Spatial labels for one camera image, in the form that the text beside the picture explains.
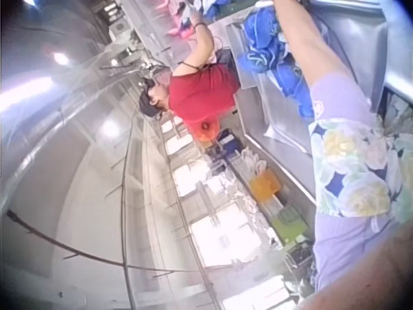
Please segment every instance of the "blue cloth pile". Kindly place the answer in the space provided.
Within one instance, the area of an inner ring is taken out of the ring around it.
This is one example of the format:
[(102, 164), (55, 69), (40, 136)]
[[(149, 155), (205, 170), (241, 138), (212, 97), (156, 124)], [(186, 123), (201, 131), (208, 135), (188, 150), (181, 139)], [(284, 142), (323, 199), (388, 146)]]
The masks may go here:
[(302, 118), (314, 118), (308, 85), (301, 69), (288, 51), (274, 8), (260, 8), (243, 23), (249, 51), (238, 56), (240, 66), (249, 72), (267, 73), (285, 97), (299, 104)]

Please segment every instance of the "black hair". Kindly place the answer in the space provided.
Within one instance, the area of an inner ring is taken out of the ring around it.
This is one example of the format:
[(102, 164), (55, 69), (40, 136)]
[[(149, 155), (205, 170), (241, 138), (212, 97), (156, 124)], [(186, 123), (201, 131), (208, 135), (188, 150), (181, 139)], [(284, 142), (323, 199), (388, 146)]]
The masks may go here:
[(143, 78), (142, 83), (143, 90), (141, 96), (139, 97), (139, 108), (143, 114), (149, 116), (150, 118), (154, 118), (165, 110), (162, 107), (150, 104), (151, 98), (148, 91), (155, 86), (155, 81), (153, 79)]

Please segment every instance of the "hand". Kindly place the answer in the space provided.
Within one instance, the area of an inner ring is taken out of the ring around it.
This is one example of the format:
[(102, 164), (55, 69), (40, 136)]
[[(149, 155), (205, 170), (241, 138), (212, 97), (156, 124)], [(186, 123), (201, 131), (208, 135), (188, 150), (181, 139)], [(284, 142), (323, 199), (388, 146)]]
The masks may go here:
[(202, 14), (200, 11), (195, 11), (193, 10), (191, 12), (191, 16), (189, 17), (189, 20), (191, 21), (192, 26), (202, 23)]

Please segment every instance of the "floral shirt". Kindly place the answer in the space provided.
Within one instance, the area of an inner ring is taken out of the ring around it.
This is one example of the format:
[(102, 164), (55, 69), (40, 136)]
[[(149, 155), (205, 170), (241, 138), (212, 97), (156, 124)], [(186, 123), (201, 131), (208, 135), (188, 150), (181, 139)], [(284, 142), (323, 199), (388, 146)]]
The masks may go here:
[(342, 217), (390, 211), (399, 222), (413, 213), (413, 135), (383, 135), (342, 118), (309, 126), (316, 177), (317, 210)]

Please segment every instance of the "window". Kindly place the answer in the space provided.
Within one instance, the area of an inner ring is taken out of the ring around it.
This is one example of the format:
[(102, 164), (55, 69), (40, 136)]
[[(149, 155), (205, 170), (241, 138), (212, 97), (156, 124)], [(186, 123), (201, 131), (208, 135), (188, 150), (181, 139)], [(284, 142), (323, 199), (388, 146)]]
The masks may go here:
[[(281, 276), (275, 276), (239, 295), (223, 301), (225, 310), (267, 310), (268, 308), (287, 300), (288, 291), (285, 289)], [(293, 301), (285, 302), (274, 310), (293, 310)]]
[(192, 136), (190, 134), (185, 134), (182, 138), (174, 136), (166, 142), (166, 152), (168, 155), (172, 155), (176, 151), (182, 149), (185, 145), (192, 142)]
[(261, 245), (261, 240), (249, 226), (245, 213), (233, 203), (216, 216), (217, 225), (209, 216), (192, 224), (205, 265), (231, 264), (235, 259), (247, 261)]
[(176, 186), (180, 197), (196, 190), (195, 184), (204, 181), (209, 171), (206, 161), (198, 160), (190, 165), (184, 165), (174, 171)]
[(116, 3), (112, 3), (111, 5), (108, 5), (105, 7), (105, 11), (109, 12), (111, 9), (116, 7)]
[[(181, 118), (179, 118), (179, 117), (177, 117), (177, 116), (175, 116), (174, 117), (174, 123), (175, 123), (175, 125), (179, 125), (180, 123), (182, 123), (182, 119)], [(173, 126), (172, 126), (172, 122), (171, 121), (167, 121), (167, 122), (165, 122), (165, 123), (163, 123), (162, 125), (161, 125), (161, 128), (162, 128), (162, 132), (168, 132), (169, 130), (172, 130), (172, 128), (173, 128)]]

